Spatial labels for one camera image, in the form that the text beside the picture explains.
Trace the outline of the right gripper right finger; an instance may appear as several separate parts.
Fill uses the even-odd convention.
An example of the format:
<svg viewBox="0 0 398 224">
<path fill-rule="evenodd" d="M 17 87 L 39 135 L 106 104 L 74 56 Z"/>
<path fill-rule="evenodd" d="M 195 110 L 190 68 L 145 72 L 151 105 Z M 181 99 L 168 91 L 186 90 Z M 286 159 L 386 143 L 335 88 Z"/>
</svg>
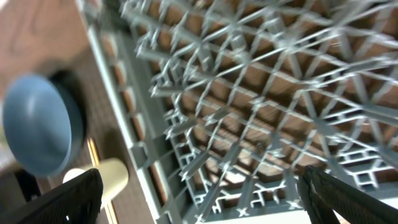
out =
<svg viewBox="0 0 398 224">
<path fill-rule="evenodd" d="M 326 172 L 307 166 L 298 192 L 312 223 L 336 223 L 337 214 L 350 223 L 397 223 L 397 209 Z"/>
</svg>

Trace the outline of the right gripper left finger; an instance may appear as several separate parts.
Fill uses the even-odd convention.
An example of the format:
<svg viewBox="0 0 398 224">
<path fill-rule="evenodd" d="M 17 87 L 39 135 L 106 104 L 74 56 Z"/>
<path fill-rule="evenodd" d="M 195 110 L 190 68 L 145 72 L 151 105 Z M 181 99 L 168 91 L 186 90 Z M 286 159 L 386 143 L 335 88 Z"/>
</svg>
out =
<svg viewBox="0 0 398 224">
<path fill-rule="evenodd" d="M 2 213 L 1 223 L 95 223 L 102 195 L 100 172 L 92 168 L 25 205 Z"/>
</svg>

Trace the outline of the white cup green inside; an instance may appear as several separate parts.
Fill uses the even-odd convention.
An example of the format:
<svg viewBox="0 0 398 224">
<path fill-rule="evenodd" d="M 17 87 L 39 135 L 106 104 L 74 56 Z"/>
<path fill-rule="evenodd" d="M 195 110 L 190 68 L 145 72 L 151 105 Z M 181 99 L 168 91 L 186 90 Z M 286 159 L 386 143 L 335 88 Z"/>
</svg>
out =
<svg viewBox="0 0 398 224">
<path fill-rule="evenodd" d="M 82 173 L 98 169 L 103 182 L 103 194 L 101 198 L 103 208 L 110 203 L 126 186 L 129 180 L 129 172 L 125 164 L 118 158 L 110 158 L 101 161 L 97 166 L 86 165 L 70 169 L 63 177 L 63 183 L 74 179 Z"/>
</svg>

